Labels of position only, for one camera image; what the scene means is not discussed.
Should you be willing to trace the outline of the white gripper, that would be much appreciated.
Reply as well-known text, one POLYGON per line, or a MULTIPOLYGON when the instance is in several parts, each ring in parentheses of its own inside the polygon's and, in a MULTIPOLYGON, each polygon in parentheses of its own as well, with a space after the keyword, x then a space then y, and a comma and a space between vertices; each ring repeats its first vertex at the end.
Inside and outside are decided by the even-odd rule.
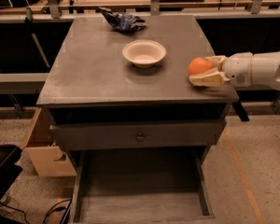
POLYGON ((230 82, 234 87, 249 87, 251 82, 251 52, 236 53, 228 59, 224 55, 208 56, 205 59, 215 68, 198 75, 189 76, 189 82, 197 87, 218 87, 230 82))

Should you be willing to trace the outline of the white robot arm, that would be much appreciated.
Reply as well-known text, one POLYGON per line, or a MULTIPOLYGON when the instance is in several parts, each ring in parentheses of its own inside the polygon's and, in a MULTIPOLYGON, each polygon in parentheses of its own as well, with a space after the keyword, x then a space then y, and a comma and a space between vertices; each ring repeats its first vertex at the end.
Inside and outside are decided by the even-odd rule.
POLYGON ((280 51, 198 57, 189 64, 188 76, 199 87, 230 83, 236 88, 262 85, 280 91, 280 51))

